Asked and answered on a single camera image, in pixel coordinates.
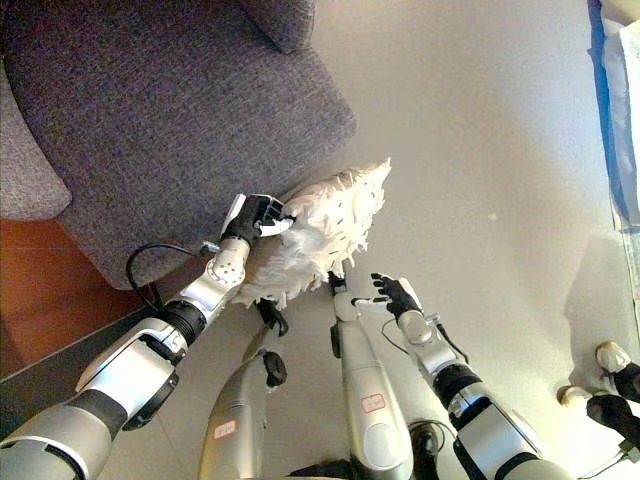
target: gray sofa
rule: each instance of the gray sofa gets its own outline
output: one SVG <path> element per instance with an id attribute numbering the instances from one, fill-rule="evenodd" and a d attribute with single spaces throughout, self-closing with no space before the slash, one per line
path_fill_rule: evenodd
<path id="1" fill-rule="evenodd" d="M 115 288 L 136 247 L 215 239 L 236 193 L 281 195 L 355 129 L 309 48 L 313 0 L 3 7 L 2 216 L 57 217 Z"/>

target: brown wood panel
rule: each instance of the brown wood panel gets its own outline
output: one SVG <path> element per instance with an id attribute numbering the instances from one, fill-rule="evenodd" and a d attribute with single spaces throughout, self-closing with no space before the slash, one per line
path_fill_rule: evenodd
<path id="1" fill-rule="evenodd" d="M 140 307 L 133 292 L 104 280 L 56 221 L 0 226 L 2 377 Z"/>

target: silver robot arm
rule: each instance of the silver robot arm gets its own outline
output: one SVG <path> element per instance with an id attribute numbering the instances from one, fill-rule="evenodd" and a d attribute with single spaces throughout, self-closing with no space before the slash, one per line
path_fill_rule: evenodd
<path id="1" fill-rule="evenodd" d="M 413 455 L 400 404 L 362 325 L 357 299 L 344 280 L 331 276 L 330 284 L 336 314 L 331 343 L 342 363 L 352 464 L 361 478 L 407 480 Z"/>
<path id="2" fill-rule="evenodd" d="M 449 341 L 437 315 L 425 317 L 406 279 L 373 274 L 383 297 L 356 306 L 394 314 L 404 345 L 458 432 L 454 451 L 471 480 L 567 480 L 542 458 L 533 429 L 501 404 Z"/>
<path id="3" fill-rule="evenodd" d="M 280 218 L 281 207 L 264 195 L 236 197 L 204 273 L 98 356 L 72 399 L 0 442 L 1 477 L 97 478 L 116 434 L 148 423 L 175 389 L 175 366 L 240 288 L 253 241 L 291 226 L 291 219 Z"/>
<path id="4" fill-rule="evenodd" d="M 267 323 L 258 332 L 220 391 L 209 416 L 199 480 L 262 478 L 266 398 L 287 378 L 280 357 L 282 327 Z"/>

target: robotic hand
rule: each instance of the robotic hand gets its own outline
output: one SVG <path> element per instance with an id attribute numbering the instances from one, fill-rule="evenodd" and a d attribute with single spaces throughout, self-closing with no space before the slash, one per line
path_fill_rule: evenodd
<path id="1" fill-rule="evenodd" d="M 471 480 L 565 480 L 572 478 L 543 460 L 533 429 L 498 402 L 464 355 L 449 340 L 439 317 L 423 315 L 409 284 L 373 274 L 383 297 L 354 305 L 393 313 L 404 345 L 423 378 L 447 409 L 458 431 L 454 451 Z"/>
<path id="2" fill-rule="evenodd" d="M 281 212 L 282 204 L 272 197 L 238 195 L 220 245 L 207 243 L 217 254 L 204 273 L 98 356 L 71 400 L 41 412 L 0 442 L 2 478 L 97 478 L 117 433 L 148 423 L 175 389 L 175 366 L 240 288 L 254 241 L 292 225 Z M 264 383 L 279 363 L 273 355 L 263 361 L 262 353 L 253 353 L 261 367 L 253 362 L 252 369 Z"/>

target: tiled floor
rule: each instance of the tiled floor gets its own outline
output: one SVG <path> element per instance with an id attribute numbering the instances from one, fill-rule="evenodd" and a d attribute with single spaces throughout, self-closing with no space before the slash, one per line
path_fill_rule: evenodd
<path id="1" fill-rule="evenodd" d="M 313 42 L 359 117 L 337 163 L 393 158 L 387 202 L 357 256 L 408 277 L 487 384 L 576 476 L 619 437 L 555 399 L 593 384 L 593 349 L 616 339 L 638 360 L 624 251 L 612 229 L 587 2 L 319 0 Z M 285 311 L 288 382 L 269 399 L 265 474 L 347 453 L 326 291 Z M 409 361 L 367 322 L 407 419 L 443 419 Z M 209 410 L 259 327 L 229 308 L 180 364 L 152 424 L 116 440 L 101 480 L 193 479 Z M 448 441 L 443 479 L 465 478 Z M 600 479 L 637 478 L 621 465 Z"/>

